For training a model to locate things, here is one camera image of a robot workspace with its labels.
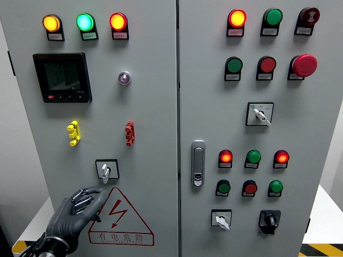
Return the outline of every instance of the red indicator light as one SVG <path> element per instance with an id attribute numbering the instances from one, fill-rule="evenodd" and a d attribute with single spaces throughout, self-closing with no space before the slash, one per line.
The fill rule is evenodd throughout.
<path id="1" fill-rule="evenodd" d="M 229 23 L 234 28 L 240 28 L 244 26 L 247 20 L 247 14 L 241 9 L 234 9 L 229 14 Z"/>
<path id="2" fill-rule="evenodd" d="M 289 160 L 289 154 L 285 150 L 279 150 L 275 153 L 275 160 L 278 163 L 287 163 Z"/>
<path id="3" fill-rule="evenodd" d="M 254 184 L 248 185 L 248 186 L 245 187 L 245 191 L 248 194 L 254 194 L 257 191 L 257 186 L 254 185 Z"/>
<path id="4" fill-rule="evenodd" d="M 122 31 L 128 24 L 126 16 L 120 12 L 113 13 L 109 18 L 109 23 L 115 31 Z"/>
<path id="5" fill-rule="evenodd" d="M 232 153 L 229 150 L 223 150 L 220 152 L 219 158 L 223 163 L 229 163 L 232 161 Z"/>
<path id="6" fill-rule="evenodd" d="M 276 65 L 277 63 L 273 58 L 267 57 L 261 62 L 261 70 L 265 73 L 272 72 Z"/>

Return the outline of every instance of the yellow black hazard stripe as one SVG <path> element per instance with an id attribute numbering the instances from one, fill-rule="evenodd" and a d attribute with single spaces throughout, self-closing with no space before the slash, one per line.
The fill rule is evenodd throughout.
<path id="1" fill-rule="evenodd" d="M 17 241 L 16 244 L 12 247 L 12 253 L 18 254 L 21 253 L 29 245 L 32 245 L 35 241 Z"/>
<path id="2" fill-rule="evenodd" d="M 343 256 L 343 244 L 302 244 L 299 256 Z"/>

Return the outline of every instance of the white wall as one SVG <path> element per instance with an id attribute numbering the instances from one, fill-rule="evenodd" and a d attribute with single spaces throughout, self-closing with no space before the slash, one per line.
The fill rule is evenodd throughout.
<path id="1" fill-rule="evenodd" d="M 0 225 L 12 246 L 49 193 L 7 50 L 0 22 Z"/>

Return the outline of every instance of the yellow indicator light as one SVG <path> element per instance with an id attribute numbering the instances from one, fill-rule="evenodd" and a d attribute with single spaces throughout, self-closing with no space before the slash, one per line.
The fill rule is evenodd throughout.
<path id="1" fill-rule="evenodd" d="M 48 14 L 43 18 L 43 26 L 48 32 L 56 32 L 61 27 L 61 22 L 58 16 Z"/>
<path id="2" fill-rule="evenodd" d="M 242 27 L 247 20 L 247 14 L 240 9 L 233 10 L 229 15 L 229 23 L 235 28 Z"/>
<path id="3" fill-rule="evenodd" d="M 116 12 L 109 18 L 109 23 L 115 31 L 122 31 L 126 28 L 128 20 L 124 14 Z"/>

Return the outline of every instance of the white switch knob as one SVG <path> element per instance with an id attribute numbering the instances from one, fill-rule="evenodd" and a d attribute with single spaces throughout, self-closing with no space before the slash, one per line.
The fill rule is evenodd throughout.
<path id="1" fill-rule="evenodd" d="M 217 221 L 217 224 L 222 228 L 222 229 L 225 229 L 225 230 L 227 230 L 227 231 L 229 231 L 230 230 L 230 227 L 229 227 L 229 224 L 227 224 L 226 222 L 225 222 L 225 219 L 224 218 L 222 218 L 222 217 L 215 217 L 215 220 Z"/>
<path id="2" fill-rule="evenodd" d="M 106 184 L 108 181 L 108 176 L 109 176 L 109 168 L 107 167 L 106 164 L 104 164 L 101 168 L 101 176 L 102 176 L 102 182 Z"/>
<path id="3" fill-rule="evenodd" d="M 256 108 L 253 110 L 256 113 L 256 117 L 261 121 L 267 124 L 267 126 L 271 126 L 272 124 L 267 119 L 267 117 L 263 114 L 263 112 L 257 110 Z"/>

